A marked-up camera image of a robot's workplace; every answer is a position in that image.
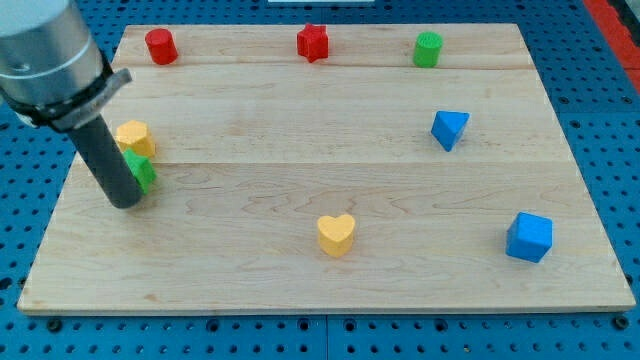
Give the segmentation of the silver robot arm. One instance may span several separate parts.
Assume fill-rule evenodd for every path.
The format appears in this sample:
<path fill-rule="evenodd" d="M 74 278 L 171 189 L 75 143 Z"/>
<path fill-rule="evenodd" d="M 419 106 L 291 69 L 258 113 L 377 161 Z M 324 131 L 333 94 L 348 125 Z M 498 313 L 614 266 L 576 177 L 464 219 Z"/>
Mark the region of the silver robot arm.
<path fill-rule="evenodd" d="M 1 99 L 32 127 L 76 130 L 125 84 L 71 0 L 1 0 Z"/>

